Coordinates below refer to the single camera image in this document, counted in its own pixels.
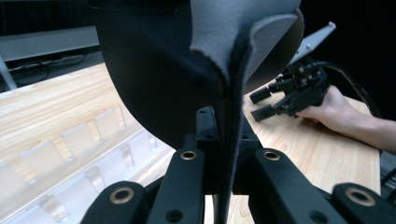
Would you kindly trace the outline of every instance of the wooden table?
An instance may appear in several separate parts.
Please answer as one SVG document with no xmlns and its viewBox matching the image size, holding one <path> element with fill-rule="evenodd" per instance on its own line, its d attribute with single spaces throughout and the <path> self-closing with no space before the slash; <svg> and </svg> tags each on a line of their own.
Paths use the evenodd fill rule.
<svg viewBox="0 0 396 224">
<path fill-rule="evenodd" d="M 23 94 L 25 91 L 33 94 L 29 99 L 36 101 L 26 101 L 23 98 L 26 96 Z M 64 142 L 59 138 L 58 132 L 64 125 L 74 126 L 86 122 L 94 129 L 92 117 L 121 104 L 104 64 L 0 96 L 0 138 L 3 145 L 0 148 L 0 161 L 9 162 L 18 161 L 18 155 L 36 145 L 37 141 L 53 139 L 62 152 Z M 335 184 L 342 182 L 358 183 L 380 192 L 378 150 L 301 118 L 274 116 L 256 122 L 251 117 L 250 111 L 277 102 L 281 98 L 282 94 L 279 93 L 254 105 L 248 95 L 245 96 L 245 115 L 264 147 L 283 151 L 313 185 L 328 192 L 332 191 Z M 63 101 L 69 109 L 56 106 L 53 101 Z M 363 103 L 351 99 L 348 101 L 360 111 L 368 113 Z M 147 185 L 163 175 L 171 155 L 172 151 L 169 151 L 136 181 Z M 14 168 L 23 173 L 18 163 Z M 206 204 L 205 223 L 210 223 L 213 218 L 210 207 L 209 202 Z M 247 197 L 232 197 L 229 223 L 252 223 Z"/>
</svg>

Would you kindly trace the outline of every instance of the human arm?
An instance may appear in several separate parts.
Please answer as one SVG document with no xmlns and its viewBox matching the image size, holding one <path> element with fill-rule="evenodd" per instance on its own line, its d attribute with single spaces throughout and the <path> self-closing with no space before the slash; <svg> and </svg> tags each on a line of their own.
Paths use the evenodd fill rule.
<svg viewBox="0 0 396 224">
<path fill-rule="evenodd" d="M 334 86 L 320 106 L 309 106 L 296 115 L 315 119 L 338 133 L 396 155 L 396 122 L 362 114 Z"/>
</svg>

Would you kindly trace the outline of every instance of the dark background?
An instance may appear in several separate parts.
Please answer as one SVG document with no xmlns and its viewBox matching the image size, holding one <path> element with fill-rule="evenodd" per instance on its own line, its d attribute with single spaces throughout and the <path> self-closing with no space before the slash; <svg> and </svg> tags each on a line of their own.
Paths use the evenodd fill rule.
<svg viewBox="0 0 396 224">
<path fill-rule="evenodd" d="M 370 94 L 383 118 L 396 120 L 396 74 L 392 69 L 396 63 L 396 2 L 303 0 L 301 10 L 306 35 L 329 21 L 337 26 L 311 53 L 312 58 L 343 66 Z M 83 0 L 3 2 L 0 15 L 0 35 L 93 25 L 91 10 Z M 330 72 L 329 76 L 343 94 L 359 99 L 340 75 Z"/>
</svg>

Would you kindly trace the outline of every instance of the forearm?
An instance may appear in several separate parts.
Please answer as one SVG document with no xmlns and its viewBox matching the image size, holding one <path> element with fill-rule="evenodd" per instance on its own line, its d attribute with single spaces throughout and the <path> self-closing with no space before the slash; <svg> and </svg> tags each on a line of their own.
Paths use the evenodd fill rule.
<svg viewBox="0 0 396 224">
<path fill-rule="evenodd" d="M 396 155 L 396 122 L 360 114 L 343 134 Z"/>
</svg>

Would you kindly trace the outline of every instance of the human hand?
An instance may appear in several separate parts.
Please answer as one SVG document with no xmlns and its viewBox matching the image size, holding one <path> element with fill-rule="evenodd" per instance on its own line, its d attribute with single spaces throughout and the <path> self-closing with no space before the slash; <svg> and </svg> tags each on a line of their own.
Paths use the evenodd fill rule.
<svg viewBox="0 0 396 224">
<path fill-rule="evenodd" d="M 330 86 L 320 106 L 311 105 L 296 115 L 317 120 L 339 133 L 348 133 L 354 122 L 359 122 L 361 118 L 361 113 L 334 86 Z"/>
</svg>

